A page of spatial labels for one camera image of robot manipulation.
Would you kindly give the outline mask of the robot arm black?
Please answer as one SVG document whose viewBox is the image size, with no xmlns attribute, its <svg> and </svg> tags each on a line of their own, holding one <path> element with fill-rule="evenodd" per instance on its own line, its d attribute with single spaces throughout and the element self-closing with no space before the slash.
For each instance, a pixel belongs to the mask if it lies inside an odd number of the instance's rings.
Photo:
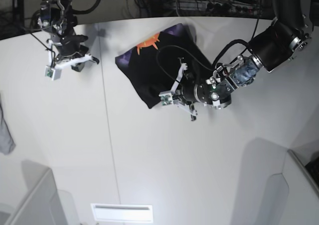
<svg viewBox="0 0 319 225">
<path fill-rule="evenodd" d="M 63 69 L 70 67 L 81 72 L 86 62 L 99 64 L 99 59 L 92 56 L 84 45 L 88 36 L 76 34 L 74 27 L 78 25 L 77 16 L 94 11 L 101 0 L 86 10 L 75 10 L 73 0 L 42 0 L 37 25 L 39 30 L 47 32 L 50 38 L 46 41 L 48 65 L 45 76 L 56 80 Z"/>
<path fill-rule="evenodd" d="M 272 72 L 308 45 L 314 30 L 313 0 L 272 0 L 272 6 L 275 17 L 265 31 L 249 42 L 231 41 L 211 66 L 200 52 L 191 56 L 192 68 L 184 71 L 184 82 L 172 98 L 192 120 L 197 116 L 194 103 L 227 107 L 231 94 L 253 83 L 262 68 Z"/>
</svg>

